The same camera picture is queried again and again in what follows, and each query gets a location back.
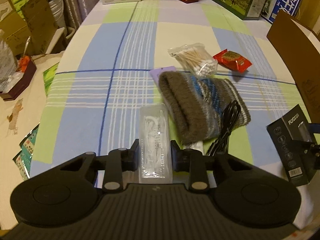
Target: ribbed black surface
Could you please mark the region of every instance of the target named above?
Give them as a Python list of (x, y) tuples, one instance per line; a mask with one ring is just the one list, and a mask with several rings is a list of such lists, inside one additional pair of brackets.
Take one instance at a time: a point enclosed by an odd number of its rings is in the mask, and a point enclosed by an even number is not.
[(293, 225), (256, 229), (223, 217), (206, 195), (183, 185), (131, 184), (119, 194), (105, 195), (97, 209), (72, 225), (36, 228), (23, 223), (5, 240), (280, 240)]

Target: blue and white box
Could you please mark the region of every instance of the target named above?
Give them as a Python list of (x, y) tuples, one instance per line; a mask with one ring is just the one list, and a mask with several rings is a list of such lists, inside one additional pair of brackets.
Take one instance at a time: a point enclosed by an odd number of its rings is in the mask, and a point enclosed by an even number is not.
[(276, 19), (279, 10), (295, 16), (301, 0), (266, 0), (261, 16), (271, 24)]

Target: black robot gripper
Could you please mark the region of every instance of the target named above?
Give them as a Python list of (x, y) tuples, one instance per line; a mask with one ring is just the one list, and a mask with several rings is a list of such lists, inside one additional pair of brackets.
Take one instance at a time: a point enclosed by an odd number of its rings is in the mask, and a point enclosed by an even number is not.
[[(138, 139), (130, 149), (87, 152), (21, 183), (10, 199), (19, 223), (4, 239), (280, 240), (297, 229), (301, 197), (294, 185), (223, 152), (203, 156), (175, 141), (171, 152), (173, 170), (189, 174), (188, 189), (124, 189), (122, 172), (138, 169)], [(102, 189), (94, 187), (98, 171)]]

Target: blue line on tablecloth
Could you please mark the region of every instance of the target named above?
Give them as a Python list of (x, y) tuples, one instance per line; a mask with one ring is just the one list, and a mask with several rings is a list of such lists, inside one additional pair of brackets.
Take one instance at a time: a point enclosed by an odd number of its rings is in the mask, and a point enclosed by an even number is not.
[(121, 41), (120, 41), (120, 44), (119, 44), (119, 47), (118, 47), (118, 50), (117, 50), (117, 54), (116, 54), (116, 57), (115, 57), (115, 61), (113, 63), (113, 68), (112, 68), (112, 73), (111, 73), (111, 77), (110, 77), (110, 84), (109, 84), (109, 89), (108, 89), (108, 94), (107, 94), (107, 98), (106, 98), (106, 102), (105, 102), (105, 105), (104, 105), (104, 110), (103, 110), (103, 116), (102, 116), (102, 123), (101, 123), (101, 129), (100, 129), (100, 137), (99, 137), (99, 148), (98, 148), (98, 156), (100, 156), (100, 152), (101, 152), (101, 143), (102, 143), (102, 133), (103, 133), (103, 124), (104, 124), (104, 119), (106, 117), (106, 111), (107, 111), (107, 105), (108, 105), (108, 100), (109, 100), (109, 95), (110, 95), (110, 90), (111, 90), (111, 84), (112, 84), (112, 79), (113, 79), (113, 75), (116, 71), (116, 62), (117, 62), (117, 59), (118, 59), (118, 55), (119, 55), (119, 52), (120, 52), (120, 48), (121, 48), (121, 45), (122, 45), (122, 42), (124, 40), (124, 36), (129, 28), (129, 24), (132, 20), (132, 17), (133, 17), (133, 14), (137, 8), (137, 5), (138, 5), (138, 2), (136, 3), (136, 6), (134, 7), (133, 9), (133, 12), (131, 14), (131, 17), (130, 17), (130, 20), (128, 21), (128, 24), (127, 24), (127, 27), (125, 28), (124, 30), (124, 33), (123, 33), (123, 36), (121, 38)]
[[(95, 71), (150, 71), (150, 69), (127, 69), (127, 68), (115, 68), (115, 69), (96, 69), (96, 70), (75, 70), (75, 71), (64, 71), (64, 72), (59, 72), (56, 73), (58, 74), (65, 74), (65, 73), (78, 73), (78, 72), (95, 72)], [(269, 78), (259, 78), (259, 77), (248, 77), (248, 76), (241, 76), (241, 75), (234, 75), (234, 74), (222, 74), (222, 73), (216, 73), (218, 76), (228, 76), (228, 77), (239, 77), (239, 78), (249, 78), (249, 79), (257, 79), (257, 80), (265, 80), (265, 81), (272, 81), (272, 82), (277, 82), (277, 83), (284, 83), (284, 84), (289, 84), (289, 85), (295, 85), (295, 83), (291, 82), (285, 82), (285, 81), (279, 81), (279, 80), (273, 80)]]

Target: black box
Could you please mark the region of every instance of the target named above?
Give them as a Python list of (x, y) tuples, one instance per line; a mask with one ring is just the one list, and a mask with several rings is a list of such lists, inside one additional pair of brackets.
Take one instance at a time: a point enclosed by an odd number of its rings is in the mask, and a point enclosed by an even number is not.
[(316, 170), (313, 169), (315, 156), (308, 151), (301, 152), (291, 145), (292, 140), (314, 142), (316, 138), (309, 132), (309, 123), (299, 105), (282, 118), (267, 126), (267, 131), (276, 146), (285, 173), (296, 187), (308, 184)]

